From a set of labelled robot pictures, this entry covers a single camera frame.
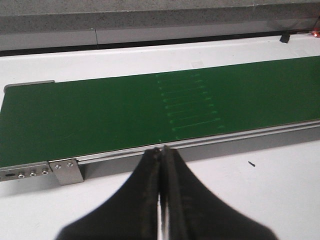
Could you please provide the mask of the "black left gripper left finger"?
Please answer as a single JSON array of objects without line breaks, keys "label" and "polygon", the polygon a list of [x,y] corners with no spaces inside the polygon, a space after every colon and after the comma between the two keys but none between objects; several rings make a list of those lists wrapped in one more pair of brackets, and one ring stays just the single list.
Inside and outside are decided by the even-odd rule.
[{"label": "black left gripper left finger", "polygon": [[106,202],[64,227],[59,240],[155,240],[158,237],[160,150],[146,150]]}]

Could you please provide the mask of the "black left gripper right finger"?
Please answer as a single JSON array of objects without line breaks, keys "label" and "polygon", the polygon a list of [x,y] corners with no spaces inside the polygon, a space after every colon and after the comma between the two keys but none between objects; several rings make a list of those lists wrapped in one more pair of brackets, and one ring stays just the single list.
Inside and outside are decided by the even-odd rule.
[{"label": "black left gripper right finger", "polygon": [[275,240],[266,226],[224,203],[193,174],[176,149],[161,153],[161,206],[170,240]]}]

